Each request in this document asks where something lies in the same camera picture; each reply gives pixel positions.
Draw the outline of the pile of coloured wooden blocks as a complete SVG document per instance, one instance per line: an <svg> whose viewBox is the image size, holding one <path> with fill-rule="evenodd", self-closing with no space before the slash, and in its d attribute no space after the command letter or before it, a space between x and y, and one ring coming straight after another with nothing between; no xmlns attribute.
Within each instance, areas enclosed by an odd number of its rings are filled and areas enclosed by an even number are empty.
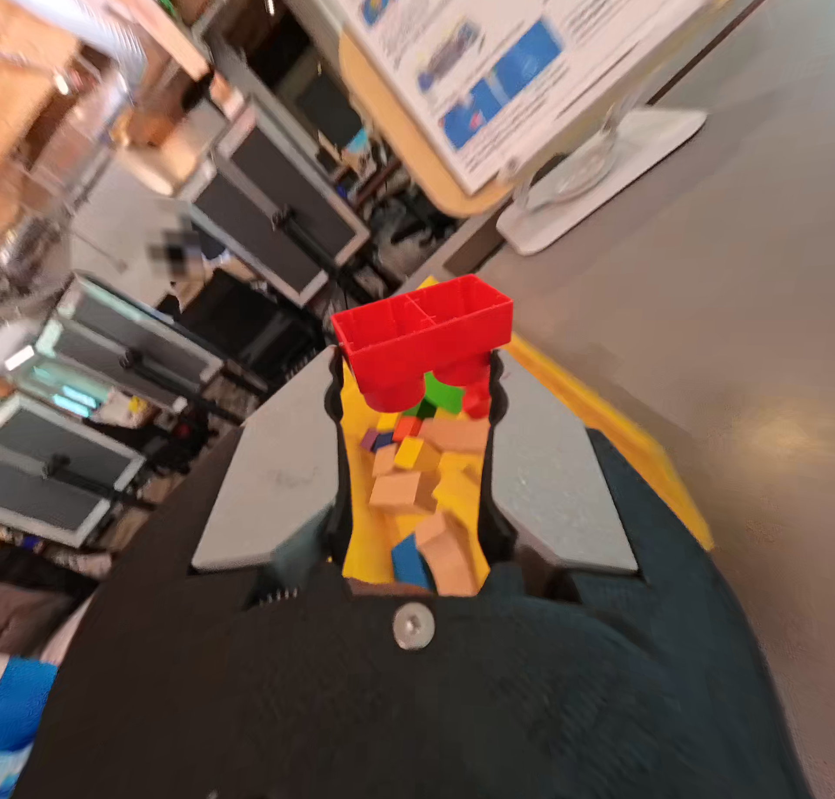
<svg viewBox="0 0 835 799"><path fill-rule="evenodd" d="M462 411L464 388L425 377L421 402L399 413L375 413L355 380L346 408L353 531L343 575L386 585L394 580L391 549L410 533L428 566L434 593L475 596L488 574L478 542L478 515L488 419Z"/></svg>

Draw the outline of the red two-stud plastic brick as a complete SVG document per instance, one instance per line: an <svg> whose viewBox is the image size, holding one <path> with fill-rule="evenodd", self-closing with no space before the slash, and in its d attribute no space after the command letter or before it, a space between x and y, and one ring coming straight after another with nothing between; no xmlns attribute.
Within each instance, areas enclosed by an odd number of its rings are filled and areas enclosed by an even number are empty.
<svg viewBox="0 0 835 799"><path fill-rule="evenodd" d="M493 352L511 340L514 301L469 274L331 317L365 403L380 413L419 404L428 373L452 387L488 378Z"/></svg>

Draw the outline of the printed instruction sheet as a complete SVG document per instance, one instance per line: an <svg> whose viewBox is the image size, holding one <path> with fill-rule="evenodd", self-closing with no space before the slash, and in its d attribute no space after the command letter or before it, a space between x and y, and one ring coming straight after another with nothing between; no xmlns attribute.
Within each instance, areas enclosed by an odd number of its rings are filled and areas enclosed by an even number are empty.
<svg viewBox="0 0 835 799"><path fill-rule="evenodd" d="M472 194L712 0L329 1Z"/></svg>

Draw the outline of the instruction sheet on stand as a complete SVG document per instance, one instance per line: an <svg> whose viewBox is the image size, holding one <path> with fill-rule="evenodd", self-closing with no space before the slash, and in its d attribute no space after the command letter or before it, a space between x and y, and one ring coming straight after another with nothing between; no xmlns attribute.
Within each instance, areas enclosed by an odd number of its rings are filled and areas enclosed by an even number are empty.
<svg viewBox="0 0 835 799"><path fill-rule="evenodd" d="M677 17L678 26L664 39L653 34L636 45L591 89L579 95L558 122L555 136L537 151L529 151L524 160L515 162L509 172L500 172L479 190L468 193L455 179L449 163L428 140L422 126L402 104L395 90L381 74L373 60L367 57L356 38L344 27L340 33L338 54L341 77L361 112L394 149L433 204L444 213L467 218L496 209L519 185L523 178L558 152L573 150L581 140L598 126L607 110L628 94L637 92L684 42L731 0L707 0L685 18Z"/></svg>

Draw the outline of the white stand base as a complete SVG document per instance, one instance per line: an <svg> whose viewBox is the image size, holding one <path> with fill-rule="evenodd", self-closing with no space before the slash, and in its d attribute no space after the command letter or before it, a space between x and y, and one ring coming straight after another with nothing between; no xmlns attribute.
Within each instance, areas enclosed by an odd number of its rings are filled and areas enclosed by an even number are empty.
<svg viewBox="0 0 835 799"><path fill-rule="evenodd" d="M548 173L516 189L497 220L499 234L521 256L544 251L675 153L706 120L701 110L655 106L610 117Z"/></svg>

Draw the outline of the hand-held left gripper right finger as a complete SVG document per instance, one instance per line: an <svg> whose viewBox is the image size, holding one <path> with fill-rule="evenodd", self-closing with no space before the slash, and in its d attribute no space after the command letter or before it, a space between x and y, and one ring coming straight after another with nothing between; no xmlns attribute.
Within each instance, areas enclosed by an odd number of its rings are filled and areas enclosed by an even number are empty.
<svg viewBox="0 0 835 799"><path fill-rule="evenodd" d="M480 546L488 564L634 575L639 566L582 420L509 350L490 357Z"/></svg>

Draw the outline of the yellow plastic bin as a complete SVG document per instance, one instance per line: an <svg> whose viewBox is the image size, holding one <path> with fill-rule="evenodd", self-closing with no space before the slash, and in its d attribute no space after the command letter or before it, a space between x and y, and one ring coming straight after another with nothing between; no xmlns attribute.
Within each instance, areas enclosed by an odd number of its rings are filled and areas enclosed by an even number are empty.
<svg viewBox="0 0 835 799"><path fill-rule="evenodd" d="M361 380L365 382L370 382L372 370L386 370L389 358L393 358L396 370L404 368L408 346L417 348L418 366L430 370L429 360L436 361L429 352L434 343L418 334L425 329L444 333L441 357L459 353L452 345L453 335L462 336L465 345L474 342L476 346L501 346L506 369L510 359L514 359L522 368L521 380L535 381L545 392L546 404L561 403L587 429L595 429L609 439L700 545L711 551L715 543L709 525L661 446L590 388L512 334L513 306L512 299L477 276L466 275L445 283L430 277L410 293L371 304L370 313L362 307L337 313L337 341L339 346L348 342L348 357L359 361ZM363 397L362 387L357 385L351 363L341 359L339 367L341 427L351 475L352 513L343 575L383 583L394 578L391 550L412 533L419 515L385 513L370 507L374 452L364 439L369 431L396 431L405 415L374 411Z"/></svg>

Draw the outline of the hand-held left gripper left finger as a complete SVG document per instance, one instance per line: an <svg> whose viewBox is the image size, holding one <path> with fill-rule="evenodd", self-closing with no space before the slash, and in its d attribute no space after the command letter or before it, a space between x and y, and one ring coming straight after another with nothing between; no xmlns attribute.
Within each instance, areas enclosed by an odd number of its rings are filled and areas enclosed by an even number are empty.
<svg viewBox="0 0 835 799"><path fill-rule="evenodd" d="M304 581L323 559L339 485L337 423L326 408L338 358L326 347L245 420L193 569L266 566L277 581Z"/></svg>

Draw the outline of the blue object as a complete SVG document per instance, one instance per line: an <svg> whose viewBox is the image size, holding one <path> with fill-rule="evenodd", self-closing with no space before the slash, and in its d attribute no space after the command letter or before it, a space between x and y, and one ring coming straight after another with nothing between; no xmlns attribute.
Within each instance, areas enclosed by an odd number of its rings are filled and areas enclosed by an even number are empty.
<svg viewBox="0 0 835 799"><path fill-rule="evenodd" d="M1 752L16 752L36 736L58 667L38 659L2 655Z"/></svg>

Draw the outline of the grey framed panel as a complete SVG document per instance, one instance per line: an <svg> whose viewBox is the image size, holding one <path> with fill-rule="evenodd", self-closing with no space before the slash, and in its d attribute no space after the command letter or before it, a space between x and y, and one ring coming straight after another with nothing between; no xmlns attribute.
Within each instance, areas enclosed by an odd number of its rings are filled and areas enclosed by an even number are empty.
<svg viewBox="0 0 835 799"><path fill-rule="evenodd" d="M179 199L194 224L305 306L371 233L257 99L209 144Z"/></svg>
<svg viewBox="0 0 835 799"><path fill-rule="evenodd" d="M152 511L134 488L142 454L21 393L1 407L1 521L85 545L118 508Z"/></svg>
<svg viewBox="0 0 835 799"><path fill-rule="evenodd" d="M224 357L191 339L167 316L134 302L85 272L74 272L35 343L41 356L178 412L179 393L139 376L127 353L188 395L203 393L224 367Z"/></svg>

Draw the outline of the blue half-round wooden piece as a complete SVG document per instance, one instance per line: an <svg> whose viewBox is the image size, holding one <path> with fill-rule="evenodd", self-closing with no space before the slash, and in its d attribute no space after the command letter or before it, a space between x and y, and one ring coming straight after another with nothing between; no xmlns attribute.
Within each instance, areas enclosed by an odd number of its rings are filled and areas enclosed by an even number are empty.
<svg viewBox="0 0 835 799"><path fill-rule="evenodd" d="M394 580L432 593L435 589L431 572L417 545L415 533L410 533L391 549Z"/></svg>

